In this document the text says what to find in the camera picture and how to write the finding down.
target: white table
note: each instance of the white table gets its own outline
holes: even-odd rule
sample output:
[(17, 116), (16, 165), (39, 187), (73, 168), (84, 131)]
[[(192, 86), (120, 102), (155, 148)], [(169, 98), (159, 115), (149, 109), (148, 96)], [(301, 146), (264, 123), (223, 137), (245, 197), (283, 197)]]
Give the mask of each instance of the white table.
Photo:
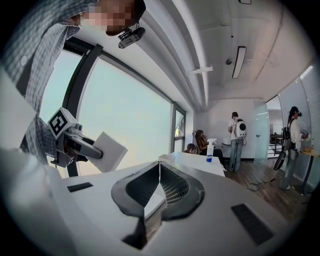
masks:
[(175, 163), (182, 166), (192, 167), (200, 171), (225, 177), (224, 169), (218, 157), (212, 157), (212, 162), (207, 162), (205, 155), (173, 152)]

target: person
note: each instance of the person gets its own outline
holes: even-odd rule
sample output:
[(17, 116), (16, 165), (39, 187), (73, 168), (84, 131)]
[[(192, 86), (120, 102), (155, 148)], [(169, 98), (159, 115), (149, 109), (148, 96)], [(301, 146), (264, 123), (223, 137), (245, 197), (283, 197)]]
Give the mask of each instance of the person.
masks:
[(280, 188), (289, 190), (291, 188), (290, 182), (294, 175), (295, 166), (301, 150), (301, 142), (308, 137), (307, 134), (301, 134), (299, 128), (298, 117), (302, 114), (296, 106), (293, 106), (289, 112), (287, 129), (290, 132), (291, 148), (288, 152), (289, 163), (285, 168), (285, 174), (282, 177)]
[(206, 156), (209, 142), (207, 142), (207, 136), (205, 136), (204, 131), (197, 130), (195, 139), (199, 149), (201, 150), (200, 155)]
[(197, 148), (194, 144), (190, 143), (188, 146), (186, 146), (186, 150), (184, 153), (189, 153), (189, 154), (197, 154)]
[(230, 152), (230, 160), (229, 160), (229, 171), (234, 170), (235, 172), (239, 170), (240, 161), (241, 161), (241, 153), (242, 147), (244, 145), (243, 138), (237, 138), (237, 123), (239, 119), (239, 115), (237, 112), (233, 112), (231, 116), (231, 120), (228, 124), (228, 132), (231, 133), (231, 152)]
[(47, 156), (57, 157), (56, 140), (39, 113), (65, 40), (82, 26), (99, 26), (108, 36), (118, 35), (139, 22), (145, 10), (143, 0), (41, 0), (31, 7), (0, 56), (12, 83), (36, 111), (21, 144), (23, 151), (43, 164), (48, 164)]

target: white card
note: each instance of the white card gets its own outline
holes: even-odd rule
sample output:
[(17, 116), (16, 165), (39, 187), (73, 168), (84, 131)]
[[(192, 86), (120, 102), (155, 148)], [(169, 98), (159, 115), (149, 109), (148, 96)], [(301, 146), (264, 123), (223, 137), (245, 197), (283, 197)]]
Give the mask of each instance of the white card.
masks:
[(94, 147), (103, 152), (101, 159), (87, 157), (88, 160), (97, 167), (100, 172), (107, 173), (116, 170), (121, 160), (128, 150), (108, 136), (105, 132), (101, 133), (93, 144)]
[(0, 147), (18, 149), (35, 115), (0, 63)]

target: glass door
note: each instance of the glass door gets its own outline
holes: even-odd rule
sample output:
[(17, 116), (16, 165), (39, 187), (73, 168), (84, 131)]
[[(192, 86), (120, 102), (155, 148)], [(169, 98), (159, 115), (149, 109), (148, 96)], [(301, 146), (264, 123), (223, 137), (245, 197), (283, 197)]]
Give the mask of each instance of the glass door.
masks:
[(253, 100), (255, 124), (254, 162), (265, 161), (269, 149), (269, 114), (267, 104), (262, 100)]

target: spray bottle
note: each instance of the spray bottle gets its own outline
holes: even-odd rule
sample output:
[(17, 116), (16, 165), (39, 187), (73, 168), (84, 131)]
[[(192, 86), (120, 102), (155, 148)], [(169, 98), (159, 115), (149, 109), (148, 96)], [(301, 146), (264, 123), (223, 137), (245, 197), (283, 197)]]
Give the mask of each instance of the spray bottle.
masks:
[(217, 144), (216, 140), (217, 140), (216, 138), (210, 138), (207, 140), (209, 142), (209, 145), (206, 151), (206, 161), (209, 163), (211, 163), (212, 157), (214, 155), (214, 148), (215, 148), (214, 143)]

